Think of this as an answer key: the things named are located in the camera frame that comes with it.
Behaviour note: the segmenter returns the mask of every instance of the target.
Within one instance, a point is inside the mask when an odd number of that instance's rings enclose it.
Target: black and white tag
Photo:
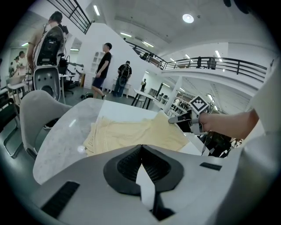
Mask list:
[[[197,115],[203,112],[209,106],[209,104],[199,95],[192,99],[189,102],[189,105],[193,108]]]

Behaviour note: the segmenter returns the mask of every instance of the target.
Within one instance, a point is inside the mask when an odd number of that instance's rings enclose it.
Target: black hair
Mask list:
[[[61,20],[62,20],[62,14],[61,14],[61,12],[55,11],[55,12],[51,15],[50,20],[54,20],[54,21],[56,21],[56,22],[58,22],[58,23],[61,23]]]
[[[107,45],[107,47],[109,48],[109,50],[112,49],[112,44],[110,44],[110,43],[105,43],[105,45]]]

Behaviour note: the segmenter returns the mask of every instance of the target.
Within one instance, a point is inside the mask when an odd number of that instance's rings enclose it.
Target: beige towel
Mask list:
[[[91,125],[91,132],[84,142],[89,156],[112,151],[131,145],[155,145],[179,151],[188,139],[175,125],[168,123],[163,112],[152,120],[144,119],[138,123],[115,122],[102,118]]]

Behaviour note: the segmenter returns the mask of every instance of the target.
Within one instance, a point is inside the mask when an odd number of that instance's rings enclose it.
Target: round ceiling light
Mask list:
[[[183,20],[186,22],[186,23],[192,23],[194,21],[194,18],[192,15],[190,14],[184,14],[183,15]]]

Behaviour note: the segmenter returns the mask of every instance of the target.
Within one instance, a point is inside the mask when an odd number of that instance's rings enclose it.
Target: blue pants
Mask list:
[[[122,97],[126,83],[127,83],[127,79],[121,78],[121,85],[120,85],[120,77],[118,77],[115,88],[114,88],[114,93],[113,93],[114,97],[116,97],[116,96]]]

